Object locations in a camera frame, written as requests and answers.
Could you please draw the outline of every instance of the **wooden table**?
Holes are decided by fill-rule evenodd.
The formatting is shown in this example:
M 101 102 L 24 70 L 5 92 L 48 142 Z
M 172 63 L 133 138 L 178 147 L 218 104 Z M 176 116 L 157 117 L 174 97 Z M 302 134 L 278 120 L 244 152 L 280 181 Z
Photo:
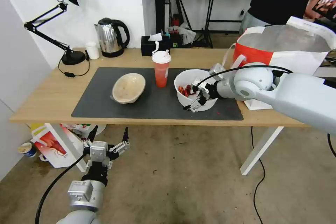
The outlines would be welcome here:
M 172 49 L 170 68 L 210 68 L 222 62 L 227 49 Z M 117 58 L 100 57 L 90 61 L 89 72 L 81 77 L 68 78 L 57 68 L 29 96 L 16 113 L 10 118 L 13 123 L 91 123 L 123 125 L 206 125 L 206 126 L 262 126 L 270 127 L 258 142 L 241 172 L 246 175 L 283 127 L 304 127 L 305 124 L 284 116 L 274 110 L 250 111 L 243 102 L 237 101 L 244 117 L 242 121 L 225 120 L 172 120 L 172 119 L 128 119 L 128 118 L 75 118 L 71 113 L 93 77 L 98 67 L 153 67 L 152 58 L 142 57 L 140 49 L 126 49 Z M 88 63 L 75 66 L 61 64 L 63 71 L 75 74 L 84 73 Z

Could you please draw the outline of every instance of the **lamp arm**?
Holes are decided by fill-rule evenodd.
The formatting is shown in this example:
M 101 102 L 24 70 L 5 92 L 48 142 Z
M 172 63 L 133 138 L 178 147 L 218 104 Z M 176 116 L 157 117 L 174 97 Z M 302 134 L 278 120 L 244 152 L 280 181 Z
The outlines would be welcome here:
M 44 19 L 44 20 L 40 20 L 42 17 L 44 17 L 45 15 L 49 14 L 50 12 L 56 10 L 60 8 L 61 11 L 57 14 L 55 14 L 52 17 L 49 17 L 48 19 Z M 37 30 L 37 28 L 47 22 L 49 22 L 50 20 L 54 19 L 55 17 L 61 15 L 62 13 L 66 12 L 67 10 L 67 4 L 64 2 L 59 3 L 57 6 L 55 6 L 54 8 L 52 8 L 51 10 L 43 13 L 42 15 L 38 16 L 37 18 L 33 19 L 32 21 L 29 21 L 27 23 L 24 24 L 24 27 L 28 30 L 31 31 L 33 33 L 35 33 L 37 36 L 40 36 L 41 38 L 44 38 L 45 40 L 49 41 L 50 43 L 54 44 L 55 46 L 58 46 L 59 48 L 61 48 L 62 50 L 64 50 L 65 52 L 70 53 L 71 49 L 70 46 L 65 46 L 64 44 L 58 42 L 55 39 L 52 39 L 50 37 L 48 37 L 47 35 L 45 35 L 44 33 L 40 32 Z

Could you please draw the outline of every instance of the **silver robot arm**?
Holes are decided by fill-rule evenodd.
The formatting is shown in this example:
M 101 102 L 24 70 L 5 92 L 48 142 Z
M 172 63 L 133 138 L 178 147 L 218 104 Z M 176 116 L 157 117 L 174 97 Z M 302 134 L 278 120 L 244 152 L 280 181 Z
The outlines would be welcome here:
M 103 202 L 107 171 L 112 167 L 112 160 L 117 159 L 130 147 L 128 129 L 126 127 L 122 141 L 116 146 L 102 141 L 91 143 L 90 140 L 88 144 L 91 158 L 87 163 L 89 171 L 82 177 L 82 180 L 72 181 L 68 189 L 71 199 L 70 206 L 74 211 L 57 224 L 100 224 L 96 213 Z
M 256 62 L 245 66 L 248 65 L 264 64 Z M 220 64 L 216 64 L 210 75 L 223 70 Z M 322 78 L 302 73 L 275 74 L 272 68 L 245 68 L 214 78 L 217 81 L 214 84 L 203 82 L 197 87 L 196 100 L 185 109 L 195 112 L 207 100 L 216 98 L 256 99 L 286 116 L 336 134 L 336 88 Z M 192 83 L 194 91 L 199 82 L 196 79 Z

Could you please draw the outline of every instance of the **white table leg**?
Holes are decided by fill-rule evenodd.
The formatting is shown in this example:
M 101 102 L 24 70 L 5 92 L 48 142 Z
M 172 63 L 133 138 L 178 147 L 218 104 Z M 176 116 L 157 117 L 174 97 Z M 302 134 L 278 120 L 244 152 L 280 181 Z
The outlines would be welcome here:
M 78 158 L 80 158 L 81 155 L 83 154 L 83 150 L 81 150 L 80 153 L 79 150 L 76 149 L 74 144 L 70 141 L 70 139 L 64 133 L 59 124 L 51 124 L 51 126 L 53 127 L 54 130 L 56 130 L 55 133 L 61 137 L 63 144 L 69 150 L 69 152 L 75 157 L 75 159 L 77 160 Z M 86 172 L 86 163 L 83 159 L 79 161 L 76 165 L 81 172 Z
M 266 130 L 262 138 L 259 140 L 257 145 L 255 145 L 254 149 L 252 150 L 252 152 L 249 154 L 246 161 L 241 166 L 240 172 L 242 175 L 245 176 L 248 174 L 248 172 L 252 169 L 254 164 L 259 160 L 259 158 L 263 155 L 263 153 L 271 145 L 274 139 L 279 135 L 282 129 L 283 129 L 283 126 L 272 127 Z

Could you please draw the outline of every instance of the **kettle handle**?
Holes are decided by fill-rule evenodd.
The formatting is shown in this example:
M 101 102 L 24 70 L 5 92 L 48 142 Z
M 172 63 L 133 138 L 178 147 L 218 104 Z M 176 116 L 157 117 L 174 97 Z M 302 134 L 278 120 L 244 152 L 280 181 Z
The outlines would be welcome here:
M 130 42 L 130 32 L 127 28 L 127 26 L 125 25 L 124 22 L 120 21 L 120 20 L 116 20 L 116 19 L 113 19 L 112 22 L 117 26 L 117 27 L 122 27 L 125 31 L 125 34 L 126 34 L 126 41 L 123 43 L 122 40 L 121 40 L 121 36 L 120 36 L 120 41 L 121 41 L 121 47 L 122 48 L 126 48 L 126 46 L 128 45 L 128 43 Z

